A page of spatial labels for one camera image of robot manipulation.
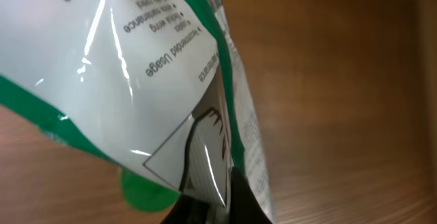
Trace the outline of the green 3M gloves bag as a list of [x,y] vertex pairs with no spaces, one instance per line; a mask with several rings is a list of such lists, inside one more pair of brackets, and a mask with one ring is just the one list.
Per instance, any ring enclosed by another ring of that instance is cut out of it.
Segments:
[[1,0],[2,223],[161,223],[121,168],[229,223],[234,167],[273,223],[222,0]]

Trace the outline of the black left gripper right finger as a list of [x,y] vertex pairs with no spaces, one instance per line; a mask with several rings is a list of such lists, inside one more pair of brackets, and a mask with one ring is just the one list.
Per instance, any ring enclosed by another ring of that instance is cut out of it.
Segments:
[[230,224],[272,224],[258,204],[242,172],[231,171]]

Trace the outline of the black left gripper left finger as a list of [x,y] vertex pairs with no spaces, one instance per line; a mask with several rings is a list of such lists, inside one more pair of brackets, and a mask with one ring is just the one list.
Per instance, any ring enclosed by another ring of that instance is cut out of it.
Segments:
[[206,224],[210,204],[182,195],[161,224]]

